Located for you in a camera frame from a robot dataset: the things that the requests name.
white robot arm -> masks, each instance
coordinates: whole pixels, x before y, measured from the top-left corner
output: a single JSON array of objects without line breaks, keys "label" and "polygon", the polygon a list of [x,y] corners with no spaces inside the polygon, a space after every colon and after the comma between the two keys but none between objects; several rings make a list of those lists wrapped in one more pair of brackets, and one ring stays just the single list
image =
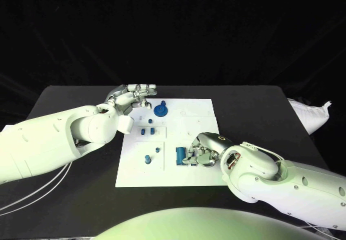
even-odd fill
[{"label": "white robot arm", "polygon": [[118,86],[105,102],[33,118],[0,132],[0,184],[41,175],[100,149],[117,130],[128,134],[133,108],[152,108],[156,85]]},{"label": "white robot arm", "polygon": [[[277,161],[264,153],[277,157]],[[346,230],[346,177],[307,164],[284,160],[244,142],[235,145],[216,133],[198,135],[185,164],[212,167],[221,161],[222,179],[248,203],[267,202],[303,221]]]}]

blue cylinder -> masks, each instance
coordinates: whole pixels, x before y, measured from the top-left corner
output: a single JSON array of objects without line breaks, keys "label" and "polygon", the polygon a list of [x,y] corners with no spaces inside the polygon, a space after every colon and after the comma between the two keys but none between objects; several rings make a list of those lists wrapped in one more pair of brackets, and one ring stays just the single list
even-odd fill
[{"label": "blue cylinder", "polygon": [[185,147],[176,147],[175,148],[176,151],[176,165],[188,165],[183,163],[183,159],[186,158],[186,148]]},{"label": "blue cylinder", "polygon": [[166,102],[162,101],[160,105],[157,105],[153,109],[153,113],[157,117],[165,117],[169,113],[169,109],[166,107]]},{"label": "blue cylinder", "polygon": [[150,156],[146,155],[146,164],[150,164],[152,163],[152,159],[150,159]]}]

